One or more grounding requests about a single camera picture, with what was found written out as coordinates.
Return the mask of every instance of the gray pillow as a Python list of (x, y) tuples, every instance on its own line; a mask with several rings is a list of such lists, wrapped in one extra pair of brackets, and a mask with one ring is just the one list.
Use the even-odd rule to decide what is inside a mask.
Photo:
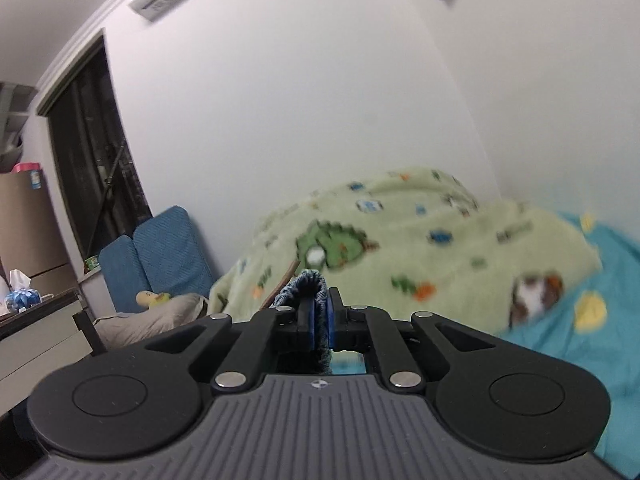
[(183, 294), (139, 314), (101, 317), (94, 322), (95, 331), (107, 350), (122, 348), (198, 319), (204, 301), (199, 294)]

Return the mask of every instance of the white drawer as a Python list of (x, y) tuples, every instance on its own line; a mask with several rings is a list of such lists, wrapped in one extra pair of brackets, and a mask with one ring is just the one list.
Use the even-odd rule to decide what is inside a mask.
[(91, 347), (84, 334), (76, 332), (9, 374), (0, 381), (0, 414), (26, 399), (34, 386), (52, 371), (73, 364), (90, 353)]
[(0, 340), (0, 379), (75, 334), (78, 327), (71, 316), (81, 310), (75, 301)]

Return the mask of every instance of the gray ribbed panel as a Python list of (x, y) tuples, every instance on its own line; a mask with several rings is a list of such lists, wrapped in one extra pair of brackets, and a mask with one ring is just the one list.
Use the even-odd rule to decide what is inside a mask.
[(155, 454), (118, 463), (50, 456), (28, 480), (606, 480), (591, 455), (550, 465), (503, 462), (469, 449), (417, 396), (373, 376), (268, 376), (248, 394), (219, 397), (202, 423)]

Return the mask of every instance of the blue quilted cushion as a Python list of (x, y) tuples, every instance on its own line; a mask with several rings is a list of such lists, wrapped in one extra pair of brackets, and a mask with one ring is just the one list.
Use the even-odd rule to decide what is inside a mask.
[(183, 208), (173, 206), (138, 226), (133, 243), (153, 292), (209, 296), (211, 270)]
[(116, 311), (142, 312), (136, 303), (136, 294), (141, 290), (151, 290), (151, 285), (133, 240), (127, 235), (117, 238), (100, 251), (98, 262)]

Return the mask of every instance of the dark window glass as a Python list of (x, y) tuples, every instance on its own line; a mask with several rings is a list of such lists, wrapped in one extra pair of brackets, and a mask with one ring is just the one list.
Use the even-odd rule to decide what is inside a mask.
[(47, 113), (66, 210), (85, 258), (151, 217), (120, 123), (104, 46), (94, 52)]

